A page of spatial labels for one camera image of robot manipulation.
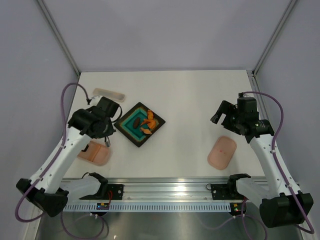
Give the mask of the metal food tongs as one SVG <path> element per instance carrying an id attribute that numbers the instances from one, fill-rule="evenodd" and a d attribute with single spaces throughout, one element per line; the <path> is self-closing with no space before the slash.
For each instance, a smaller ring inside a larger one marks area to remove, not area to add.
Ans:
<path id="1" fill-rule="evenodd" d="M 105 142 L 105 145 L 106 145 L 107 148 L 109 148 L 111 146 L 111 142 L 110 142 L 110 139 L 109 139 L 108 136 L 106 136 L 104 138 L 104 142 Z"/>

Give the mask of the right aluminium frame post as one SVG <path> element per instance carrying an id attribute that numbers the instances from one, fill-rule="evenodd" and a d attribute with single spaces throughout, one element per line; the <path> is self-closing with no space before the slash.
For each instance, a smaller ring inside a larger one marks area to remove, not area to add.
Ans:
<path id="1" fill-rule="evenodd" d="M 266 46 L 264 47 L 257 63 L 255 64 L 252 70 L 252 76 L 254 78 L 257 77 L 260 69 L 262 68 L 265 60 L 267 59 L 270 51 L 272 50 L 273 46 L 276 44 L 277 39 L 280 37 L 282 30 L 284 29 L 287 21 L 289 20 L 291 14 L 293 13 L 296 5 L 299 3 L 299 0 L 290 0 L 287 4 L 285 10 L 283 11 L 279 21 L 277 22 L 275 29 L 273 30 Z"/>

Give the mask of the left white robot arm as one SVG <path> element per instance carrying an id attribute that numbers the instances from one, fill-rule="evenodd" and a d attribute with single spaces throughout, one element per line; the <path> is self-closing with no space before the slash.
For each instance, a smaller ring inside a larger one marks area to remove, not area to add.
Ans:
<path id="1" fill-rule="evenodd" d="M 72 199 L 106 200 L 109 197 L 108 179 L 98 173 L 90 173 L 87 180 L 81 179 L 61 188 L 61 181 L 77 155 L 91 139 L 107 138 L 115 130 L 111 119 L 117 107 L 79 109 L 73 113 L 64 129 L 61 142 L 41 168 L 30 178 L 21 178 L 16 188 L 22 198 L 38 207 L 50 217 L 60 214 Z"/>

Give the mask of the pink lunch box base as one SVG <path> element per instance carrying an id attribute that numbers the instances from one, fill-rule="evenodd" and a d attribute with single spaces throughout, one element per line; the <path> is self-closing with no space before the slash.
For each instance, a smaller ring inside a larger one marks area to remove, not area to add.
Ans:
<path id="1" fill-rule="evenodd" d="M 109 161 L 110 156 L 110 148 L 95 141 L 90 141 L 77 155 L 79 159 L 96 166 L 105 165 Z"/>

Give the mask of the orange fried chicken piece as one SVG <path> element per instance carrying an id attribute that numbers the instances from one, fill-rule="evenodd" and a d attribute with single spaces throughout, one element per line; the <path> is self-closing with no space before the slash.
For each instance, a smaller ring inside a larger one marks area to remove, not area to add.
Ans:
<path id="1" fill-rule="evenodd" d="M 148 128 L 152 130 L 157 125 L 156 120 L 154 119 L 154 113 L 150 109 L 148 109 L 146 113 L 147 118 L 145 118 L 140 125 L 147 125 Z"/>

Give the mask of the aluminium mounting rail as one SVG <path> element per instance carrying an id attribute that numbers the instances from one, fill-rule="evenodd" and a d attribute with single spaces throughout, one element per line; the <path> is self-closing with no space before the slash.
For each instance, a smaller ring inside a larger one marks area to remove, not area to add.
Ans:
<path id="1" fill-rule="evenodd" d="M 93 195 L 97 193 L 101 185 L 108 184 L 122 184 L 119 182 L 109 181 L 107 178 L 92 172 L 86 173 L 83 178 L 75 179 L 67 184 L 58 184 L 55 186 L 53 192 L 49 192 L 49 187 L 45 184 L 44 178 L 30 180 L 30 190 L 28 198 L 32 198 L 35 194 L 46 195 L 50 197 L 58 197 L 63 201 L 78 201 L 81 197 L 87 195 Z M 232 175 L 228 181 L 224 184 L 232 185 L 236 188 L 236 191 L 244 197 L 244 193 L 260 194 L 258 197 L 261 199 L 271 199 L 275 197 L 291 196 L 300 194 L 301 189 L 298 184 L 293 180 L 290 180 L 288 184 L 283 180 L 276 180 L 277 186 L 274 191 L 266 190 L 262 186 L 256 184 L 256 182 L 248 175 L 238 174 Z M 124 185 L 123 195 L 129 193 L 136 193 L 140 198 L 149 199 L 169 199 L 169 198 L 193 198 L 197 194 L 202 192 L 208 192 L 206 189 L 207 184 L 200 184 L 198 182 L 139 182 L 133 186 L 130 190 L 129 187 Z"/>

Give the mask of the left aluminium frame post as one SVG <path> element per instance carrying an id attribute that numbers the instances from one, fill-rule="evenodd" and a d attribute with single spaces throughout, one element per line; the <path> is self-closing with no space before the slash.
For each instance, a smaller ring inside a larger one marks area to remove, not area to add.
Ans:
<path id="1" fill-rule="evenodd" d="M 47 22 L 50 31 L 52 32 L 55 40 L 57 41 L 61 51 L 63 52 L 65 58 L 67 59 L 70 67 L 72 68 L 73 72 L 75 73 L 76 77 L 79 79 L 81 76 L 81 70 L 78 67 L 72 53 L 70 52 L 63 35 L 61 34 L 61 31 L 58 28 L 58 25 L 49 10 L 49 7 L 47 6 L 46 2 L 44 0 L 35 0 L 34 1 L 39 8 L 39 11 L 43 15 L 45 21 Z"/>

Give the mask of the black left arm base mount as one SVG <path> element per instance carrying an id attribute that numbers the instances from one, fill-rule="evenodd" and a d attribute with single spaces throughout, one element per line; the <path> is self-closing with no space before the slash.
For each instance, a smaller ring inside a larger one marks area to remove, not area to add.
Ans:
<path id="1" fill-rule="evenodd" d="M 122 200 L 124 194 L 123 184 L 102 184 L 97 193 L 92 195 L 86 195 L 80 198 L 80 200 Z"/>

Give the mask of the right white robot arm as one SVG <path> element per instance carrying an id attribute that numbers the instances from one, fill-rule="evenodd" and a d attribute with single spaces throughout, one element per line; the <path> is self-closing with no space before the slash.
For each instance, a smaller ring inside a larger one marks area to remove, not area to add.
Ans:
<path id="1" fill-rule="evenodd" d="M 281 154 L 272 142 L 275 132 L 267 119 L 260 119 L 257 101 L 240 97 L 237 104 L 222 101 L 210 119 L 217 124 L 225 115 L 222 126 L 245 137 L 255 152 L 268 183 L 264 189 L 246 173 L 229 176 L 225 184 L 211 184 L 213 200 L 250 200 L 258 209 L 264 225 L 275 228 L 304 223 L 314 200 L 303 193 L 290 175 Z"/>

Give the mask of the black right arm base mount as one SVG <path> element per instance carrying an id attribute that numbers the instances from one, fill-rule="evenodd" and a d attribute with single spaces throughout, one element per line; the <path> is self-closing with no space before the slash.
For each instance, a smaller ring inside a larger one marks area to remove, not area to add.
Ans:
<path id="1" fill-rule="evenodd" d="M 205 188 L 211 192 L 213 200 L 243 200 L 244 197 L 239 194 L 235 186 L 230 184 L 212 184 L 208 183 Z"/>

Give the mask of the brown meat patty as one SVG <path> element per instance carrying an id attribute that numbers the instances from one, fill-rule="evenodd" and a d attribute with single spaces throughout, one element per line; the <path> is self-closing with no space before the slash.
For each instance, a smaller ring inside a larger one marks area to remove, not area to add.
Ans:
<path id="1" fill-rule="evenodd" d="M 137 117 L 133 122 L 133 128 L 136 129 L 140 125 L 141 118 Z"/>

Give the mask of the pink lunch box lid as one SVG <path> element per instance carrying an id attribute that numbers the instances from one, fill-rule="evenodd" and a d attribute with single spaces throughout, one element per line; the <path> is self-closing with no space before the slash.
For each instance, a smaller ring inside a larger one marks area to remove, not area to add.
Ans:
<path id="1" fill-rule="evenodd" d="M 237 143 L 233 139 L 221 136 L 208 154 L 207 162 L 217 170 L 224 170 L 229 165 L 236 149 Z"/>

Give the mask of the orange fried shrimp piece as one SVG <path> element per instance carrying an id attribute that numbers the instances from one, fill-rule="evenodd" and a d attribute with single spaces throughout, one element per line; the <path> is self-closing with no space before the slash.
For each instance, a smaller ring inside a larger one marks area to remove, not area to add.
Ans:
<path id="1" fill-rule="evenodd" d="M 141 127 L 140 130 L 145 134 L 145 135 L 151 135 L 152 132 L 149 129 Z"/>

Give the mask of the aluminium frame post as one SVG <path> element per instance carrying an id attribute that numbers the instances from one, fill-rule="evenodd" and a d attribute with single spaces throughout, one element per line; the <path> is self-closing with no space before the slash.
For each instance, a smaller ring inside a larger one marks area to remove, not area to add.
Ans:
<path id="1" fill-rule="evenodd" d="M 255 64 L 252 70 L 252 76 L 254 78 L 257 77 L 260 69 L 262 68 L 265 60 L 267 59 L 270 51 L 272 50 L 273 46 L 276 44 L 277 39 L 280 37 L 282 30 L 284 29 L 287 21 L 289 20 L 291 14 L 293 13 L 296 5 L 299 3 L 299 0 L 290 0 L 287 4 L 285 10 L 283 11 L 279 21 L 277 22 L 275 29 L 273 30 L 266 46 L 264 47 L 257 63 Z"/>
<path id="2" fill-rule="evenodd" d="M 81 76 L 81 70 L 78 67 L 72 53 L 70 52 L 63 35 L 61 34 L 61 31 L 58 28 L 58 25 L 49 10 L 49 7 L 47 6 L 46 2 L 44 0 L 35 0 L 34 1 L 39 8 L 39 11 L 43 15 L 45 21 L 47 22 L 50 31 L 52 32 L 55 40 L 57 41 L 61 51 L 63 52 L 65 58 L 67 59 L 70 67 L 72 68 L 73 72 L 75 73 L 76 77 L 79 79 Z"/>

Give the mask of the black teal square plate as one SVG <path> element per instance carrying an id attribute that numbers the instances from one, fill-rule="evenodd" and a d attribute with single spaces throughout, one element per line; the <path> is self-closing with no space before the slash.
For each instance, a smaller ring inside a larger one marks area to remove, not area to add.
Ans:
<path id="1" fill-rule="evenodd" d="M 138 148 L 166 123 L 163 118 L 151 110 L 154 114 L 156 127 L 154 129 L 149 129 L 146 124 L 141 126 L 142 121 L 147 118 L 147 110 L 151 109 L 141 102 L 138 102 L 114 124 L 115 128 Z M 140 118 L 140 125 L 138 128 L 133 127 L 136 118 Z M 144 134 L 140 128 L 149 129 L 152 134 Z"/>

